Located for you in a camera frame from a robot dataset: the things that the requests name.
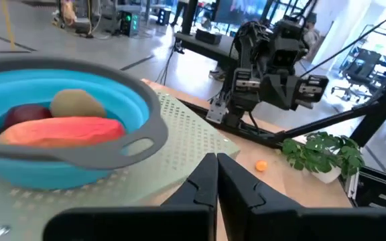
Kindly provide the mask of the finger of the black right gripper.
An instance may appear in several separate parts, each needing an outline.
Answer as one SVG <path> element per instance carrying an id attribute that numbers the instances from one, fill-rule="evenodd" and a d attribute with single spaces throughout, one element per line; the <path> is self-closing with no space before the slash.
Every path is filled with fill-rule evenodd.
<path id="1" fill-rule="evenodd" d="M 283 103 L 287 110 L 292 107 L 298 77 L 288 76 L 282 81 Z"/>
<path id="2" fill-rule="evenodd" d="M 281 87 L 279 75 L 267 75 L 266 102 L 280 109 L 285 109 L 285 94 Z"/>

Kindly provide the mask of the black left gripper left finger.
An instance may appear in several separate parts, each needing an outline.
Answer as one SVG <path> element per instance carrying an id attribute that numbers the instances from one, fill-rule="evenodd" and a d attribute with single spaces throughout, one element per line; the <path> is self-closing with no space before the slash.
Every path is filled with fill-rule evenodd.
<path id="1" fill-rule="evenodd" d="M 218 160 L 208 153 L 160 206 L 72 208 L 51 218 L 43 241 L 215 241 Z"/>

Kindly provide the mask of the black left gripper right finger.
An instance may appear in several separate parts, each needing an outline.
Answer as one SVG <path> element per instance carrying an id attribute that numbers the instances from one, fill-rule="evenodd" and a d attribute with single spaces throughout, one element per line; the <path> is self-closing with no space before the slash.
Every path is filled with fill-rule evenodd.
<path id="1" fill-rule="evenodd" d="M 217 159 L 229 241 L 386 241 L 386 208 L 307 208 L 228 155 Z"/>

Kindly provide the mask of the blue collapsible colander grey rim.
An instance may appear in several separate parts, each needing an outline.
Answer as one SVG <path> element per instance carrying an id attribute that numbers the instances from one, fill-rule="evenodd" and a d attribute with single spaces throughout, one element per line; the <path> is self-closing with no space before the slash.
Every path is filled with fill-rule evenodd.
<path id="1" fill-rule="evenodd" d="M 58 91 L 81 88 L 121 121 L 125 137 L 86 147 L 41 149 L 0 145 L 0 177 L 20 187 L 67 189 L 151 157 L 168 138 L 156 93 L 118 70 L 34 54 L 0 55 L 0 121 L 16 104 L 49 103 Z"/>

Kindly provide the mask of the red-orange toy mango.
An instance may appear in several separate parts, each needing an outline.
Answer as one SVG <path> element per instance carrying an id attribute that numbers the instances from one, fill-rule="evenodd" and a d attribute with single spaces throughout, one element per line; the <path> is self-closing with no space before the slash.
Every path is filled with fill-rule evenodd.
<path id="1" fill-rule="evenodd" d="M 83 147 L 114 141 L 125 135 L 115 119 L 72 116 L 29 120 L 0 134 L 0 144 L 43 148 Z"/>

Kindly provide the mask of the brown-green toy kiwi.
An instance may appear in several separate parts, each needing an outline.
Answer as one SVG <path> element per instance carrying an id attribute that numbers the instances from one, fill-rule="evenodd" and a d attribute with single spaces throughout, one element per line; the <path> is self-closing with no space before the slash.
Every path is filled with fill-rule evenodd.
<path id="1" fill-rule="evenodd" d="M 81 89 L 65 89 L 56 93 L 50 103 L 53 117 L 107 116 L 104 106 L 88 92 Z"/>

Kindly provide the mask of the dark red toy plum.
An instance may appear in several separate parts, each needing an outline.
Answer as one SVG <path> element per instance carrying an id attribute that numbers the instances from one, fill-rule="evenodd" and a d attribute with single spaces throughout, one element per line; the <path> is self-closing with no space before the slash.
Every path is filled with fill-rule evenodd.
<path id="1" fill-rule="evenodd" d="M 26 121 L 52 118 L 52 113 L 48 108 L 40 104 L 22 104 L 10 108 L 4 118 L 0 134 L 9 127 Z"/>

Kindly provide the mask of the black bench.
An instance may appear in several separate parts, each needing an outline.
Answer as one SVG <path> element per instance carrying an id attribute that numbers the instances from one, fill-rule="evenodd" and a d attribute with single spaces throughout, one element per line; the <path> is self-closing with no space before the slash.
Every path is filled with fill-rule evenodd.
<path id="1" fill-rule="evenodd" d="M 216 60 L 221 64 L 229 66 L 237 65 L 237 57 L 229 56 L 233 37 L 222 35 L 222 39 L 218 45 L 212 45 L 202 42 L 195 38 L 195 35 L 186 35 L 181 32 L 174 34 L 177 40 L 181 41 L 181 46 L 197 54 Z"/>

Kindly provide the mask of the person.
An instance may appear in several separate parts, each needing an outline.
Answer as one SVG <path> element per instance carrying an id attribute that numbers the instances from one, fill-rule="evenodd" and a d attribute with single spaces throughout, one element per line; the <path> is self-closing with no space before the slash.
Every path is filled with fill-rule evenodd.
<path id="1" fill-rule="evenodd" d="M 185 16 L 189 2 L 190 0 L 178 0 L 177 7 L 176 7 L 176 14 L 173 22 L 171 22 L 170 24 L 172 27 L 174 27 L 177 24 L 178 18 L 181 15 L 181 13 L 183 13 L 183 16 Z"/>
<path id="2" fill-rule="evenodd" d="M 309 49 L 314 47 L 320 37 L 319 31 L 315 29 L 316 20 L 316 13 L 310 13 L 309 16 L 306 18 L 306 26 L 304 28 L 303 40 Z"/>

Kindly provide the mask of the black box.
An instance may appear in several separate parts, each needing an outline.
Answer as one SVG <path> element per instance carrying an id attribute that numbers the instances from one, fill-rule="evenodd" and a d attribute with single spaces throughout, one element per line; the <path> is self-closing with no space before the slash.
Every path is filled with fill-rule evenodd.
<path id="1" fill-rule="evenodd" d="M 211 44 L 211 45 L 218 45 L 222 39 L 222 35 L 219 33 L 212 33 L 210 31 L 206 31 L 203 29 L 197 29 L 195 38 L 198 41 Z"/>

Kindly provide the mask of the artificial green potted plant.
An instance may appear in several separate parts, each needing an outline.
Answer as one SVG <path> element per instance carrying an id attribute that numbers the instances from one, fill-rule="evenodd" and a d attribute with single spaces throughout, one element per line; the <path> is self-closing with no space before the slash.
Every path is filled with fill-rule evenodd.
<path id="1" fill-rule="evenodd" d="M 305 143 L 285 139 L 281 152 L 291 167 L 307 170 L 325 184 L 340 176 L 351 177 L 365 165 L 361 148 L 354 140 L 327 132 L 310 133 Z"/>

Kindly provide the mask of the large dark display screen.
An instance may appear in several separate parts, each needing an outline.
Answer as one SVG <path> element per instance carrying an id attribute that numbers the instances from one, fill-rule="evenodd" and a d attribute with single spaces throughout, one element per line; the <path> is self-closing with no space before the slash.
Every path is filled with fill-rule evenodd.
<path id="1" fill-rule="evenodd" d="M 216 0 L 214 22 L 241 25 L 259 21 L 271 0 Z"/>

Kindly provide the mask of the black office chair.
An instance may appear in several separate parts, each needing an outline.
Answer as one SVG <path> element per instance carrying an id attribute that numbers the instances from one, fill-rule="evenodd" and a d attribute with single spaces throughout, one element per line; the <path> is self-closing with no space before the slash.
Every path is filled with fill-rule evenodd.
<path id="1" fill-rule="evenodd" d="M 331 94 L 342 93 L 341 99 L 355 99 L 356 103 L 368 100 L 386 85 L 386 56 L 357 48 L 354 54 L 348 55 L 339 74 L 348 82 L 348 86 L 334 86 Z"/>

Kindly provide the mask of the pale green perforated metal shelf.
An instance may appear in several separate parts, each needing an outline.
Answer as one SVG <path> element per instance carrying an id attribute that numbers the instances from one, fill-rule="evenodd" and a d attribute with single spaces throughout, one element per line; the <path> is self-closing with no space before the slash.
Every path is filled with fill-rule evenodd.
<path id="1" fill-rule="evenodd" d="M 207 153 L 239 154 L 232 141 L 175 97 L 163 90 L 156 93 L 169 135 L 150 158 L 68 190 L 22 189 L 0 178 L 0 241 L 41 241 L 47 221 L 70 208 L 158 206 Z"/>

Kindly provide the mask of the computer tower with green light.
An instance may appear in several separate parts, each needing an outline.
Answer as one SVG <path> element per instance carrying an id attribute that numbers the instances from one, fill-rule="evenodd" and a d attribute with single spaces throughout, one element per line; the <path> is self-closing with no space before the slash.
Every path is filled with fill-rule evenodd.
<path id="1" fill-rule="evenodd" d="M 139 14 L 131 11 L 120 12 L 119 31 L 121 35 L 132 37 L 139 32 Z"/>

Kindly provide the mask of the silver aluminium bracket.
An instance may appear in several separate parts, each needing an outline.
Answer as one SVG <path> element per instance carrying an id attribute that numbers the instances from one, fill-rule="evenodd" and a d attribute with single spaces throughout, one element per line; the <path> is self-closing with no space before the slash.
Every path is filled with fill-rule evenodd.
<path id="1" fill-rule="evenodd" d="M 227 113 L 227 103 L 221 98 L 213 98 L 206 119 L 213 123 L 220 124 Z"/>

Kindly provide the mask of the black aluminium table frame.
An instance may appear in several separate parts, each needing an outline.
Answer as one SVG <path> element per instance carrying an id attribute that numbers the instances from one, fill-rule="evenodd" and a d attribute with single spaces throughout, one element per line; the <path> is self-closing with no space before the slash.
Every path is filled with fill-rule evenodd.
<path id="1" fill-rule="evenodd" d="M 366 143 L 385 122 L 386 87 L 366 103 L 360 104 L 350 110 L 278 133 L 256 128 L 243 121 L 237 126 L 230 126 L 225 123 L 214 123 L 211 120 L 209 123 L 222 131 L 229 132 L 244 139 L 274 149 L 281 149 L 282 143 L 286 139 L 301 137 L 313 131 L 318 131 L 357 117 L 363 117 L 363 120 L 353 131 L 350 138 L 360 147 L 365 147 Z M 354 177 L 341 177 L 339 180 L 341 184 L 345 186 L 348 200 L 352 205 L 356 207 L 366 207 L 369 204 L 377 204 L 386 207 L 386 174 L 384 172 L 370 167 L 362 167 Z"/>

